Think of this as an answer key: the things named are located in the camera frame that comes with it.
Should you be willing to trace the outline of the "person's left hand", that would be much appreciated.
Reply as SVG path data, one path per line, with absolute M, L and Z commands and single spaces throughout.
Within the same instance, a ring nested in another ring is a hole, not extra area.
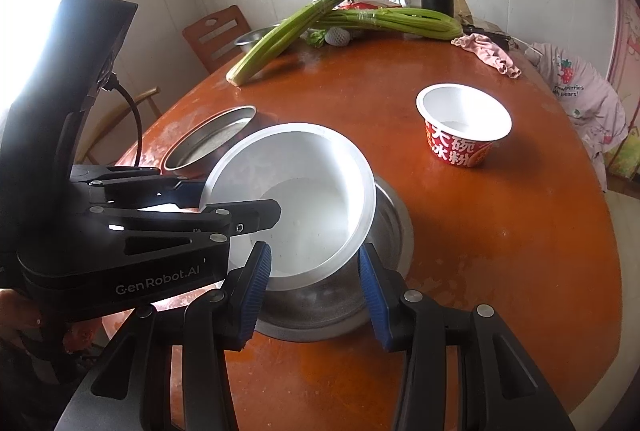
M 22 344 L 18 343 L 17 333 L 39 329 L 42 326 L 42 317 L 35 302 L 14 290 L 2 289 L 0 293 L 0 324 L 1 338 L 22 347 Z M 63 338 L 65 351 L 72 353 L 88 349 L 102 328 L 101 318 L 71 325 L 70 330 Z

